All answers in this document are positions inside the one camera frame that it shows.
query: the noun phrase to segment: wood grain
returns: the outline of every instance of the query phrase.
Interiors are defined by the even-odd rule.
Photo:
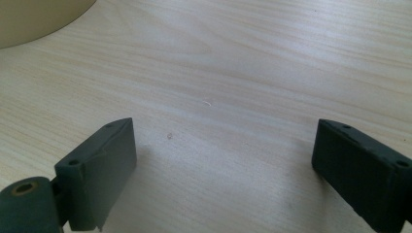
[[[319,118],[412,157],[411,12],[98,0],[0,50],[0,188],[53,178],[100,126],[133,117],[138,168],[104,232],[372,232],[310,160]]]

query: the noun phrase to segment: table surface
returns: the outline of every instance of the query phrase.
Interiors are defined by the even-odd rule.
[[[138,166],[104,232],[373,232],[313,171],[312,149],[328,118],[411,157],[411,12],[98,0],[0,50],[0,188],[52,179],[94,131],[132,117]]]

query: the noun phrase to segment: wooden table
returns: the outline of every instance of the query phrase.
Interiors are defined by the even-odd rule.
[[[53,178],[99,127],[133,117],[138,167],[105,233],[372,232],[313,171],[312,149],[328,118],[412,157],[411,12],[98,0],[0,50],[0,188]]]

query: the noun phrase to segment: beige curved object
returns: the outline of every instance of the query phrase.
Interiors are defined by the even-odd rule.
[[[30,42],[64,27],[96,0],[0,0],[0,49]]]

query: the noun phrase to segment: screw hole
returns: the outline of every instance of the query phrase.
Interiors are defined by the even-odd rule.
[[[35,182],[22,183],[21,185],[16,186],[15,188],[13,188],[12,194],[14,196],[21,196],[21,195],[24,195],[24,194],[27,194],[27,193],[33,191],[37,186],[38,186],[38,184],[35,183]]]
[[[397,161],[396,164],[401,166],[401,167],[409,167],[409,164],[407,162],[404,162],[404,161]]]
[[[78,165],[80,162],[79,162],[79,160],[71,160],[70,162],[69,162],[69,165],[72,165],[72,166],[74,166],[74,165]]]

